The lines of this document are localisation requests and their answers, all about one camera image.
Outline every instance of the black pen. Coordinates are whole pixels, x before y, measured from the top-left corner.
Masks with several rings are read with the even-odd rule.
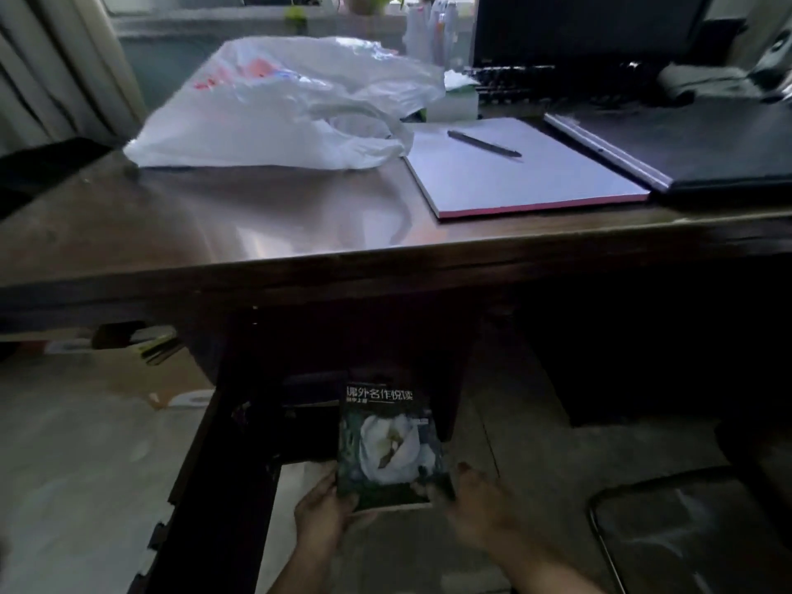
[[[465,135],[461,131],[448,131],[448,137],[452,139],[456,139],[459,141],[464,141],[471,146],[476,146],[477,148],[485,149],[488,152],[494,152],[495,154],[500,154],[500,156],[508,156],[509,158],[522,158],[523,155],[516,150],[509,149],[509,148],[501,148],[500,146],[496,146],[495,144],[487,143],[486,141],[482,141],[480,139],[471,138],[470,135]]]

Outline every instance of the human hand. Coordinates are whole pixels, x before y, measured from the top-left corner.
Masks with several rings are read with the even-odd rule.
[[[466,462],[458,465],[460,485],[456,501],[440,489],[429,487],[429,499],[445,510],[460,540],[470,547],[488,550],[503,534],[519,530],[511,495]]]
[[[357,506],[356,494],[339,498],[336,491],[336,466],[297,504],[297,548],[312,558],[329,558],[338,548],[349,516]]]

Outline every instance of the computer monitor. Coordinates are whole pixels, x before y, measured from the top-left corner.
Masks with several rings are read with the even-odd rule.
[[[691,48],[710,1],[478,0],[472,65],[667,63]]]

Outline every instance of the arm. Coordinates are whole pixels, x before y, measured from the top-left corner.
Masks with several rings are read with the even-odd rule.
[[[330,561],[357,499],[337,496],[335,467],[295,509],[297,546],[269,594],[319,594],[326,589]]]
[[[531,539],[516,519],[509,494],[483,474],[460,463],[460,487],[445,506],[459,538],[488,553],[520,594],[603,594],[578,571]]]

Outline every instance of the book cover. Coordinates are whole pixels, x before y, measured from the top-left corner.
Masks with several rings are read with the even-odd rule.
[[[454,490],[429,401],[413,389],[348,383],[341,403],[338,494],[357,493],[356,512],[429,506],[428,484]]]

